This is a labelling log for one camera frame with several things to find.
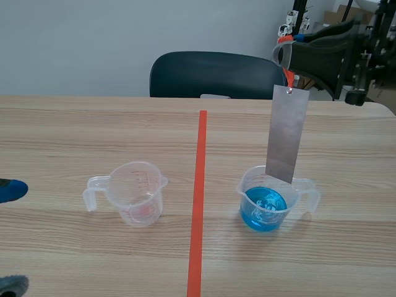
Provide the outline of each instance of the red tape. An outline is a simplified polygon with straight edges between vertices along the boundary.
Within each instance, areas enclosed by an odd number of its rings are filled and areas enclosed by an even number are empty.
[[[196,175],[192,202],[190,259],[188,265],[187,297],[200,297],[202,281],[202,235],[204,227],[204,188],[207,111],[199,112]]]

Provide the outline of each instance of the measuring cup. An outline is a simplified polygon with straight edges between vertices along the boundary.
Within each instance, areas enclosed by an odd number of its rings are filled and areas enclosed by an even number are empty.
[[[108,176],[90,178],[82,193],[87,210],[96,210],[96,192],[104,192],[118,209],[121,218],[131,226],[154,223],[162,213],[161,190],[168,179],[151,163],[138,161],[115,169]]]
[[[237,192],[242,196],[242,219],[257,231],[277,229],[302,196],[308,198],[309,212],[316,211],[321,199],[313,180],[293,178],[292,184],[288,184],[266,175],[265,166],[247,170]]]

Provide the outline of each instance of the chair backrest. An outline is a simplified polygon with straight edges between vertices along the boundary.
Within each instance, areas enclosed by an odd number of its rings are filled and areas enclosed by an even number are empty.
[[[151,70],[151,97],[272,99],[274,85],[287,85],[274,62],[241,54],[180,51],[159,57]]]

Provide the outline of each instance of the blue water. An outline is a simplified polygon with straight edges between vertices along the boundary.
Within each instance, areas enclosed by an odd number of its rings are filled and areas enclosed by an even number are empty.
[[[269,210],[285,210],[287,205],[283,197],[273,189],[267,187],[254,187],[245,194],[259,207]],[[285,213],[264,212],[253,207],[247,199],[241,205],[241,216],[244,222],[257,231],[271,231],[277,229]]]

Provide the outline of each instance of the metal plate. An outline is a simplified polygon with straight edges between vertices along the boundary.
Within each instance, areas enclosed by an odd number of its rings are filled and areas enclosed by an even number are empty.
[[[295,172],[308,98],[309,91],[279,85],[273,88],[265,173],[290,184]]]

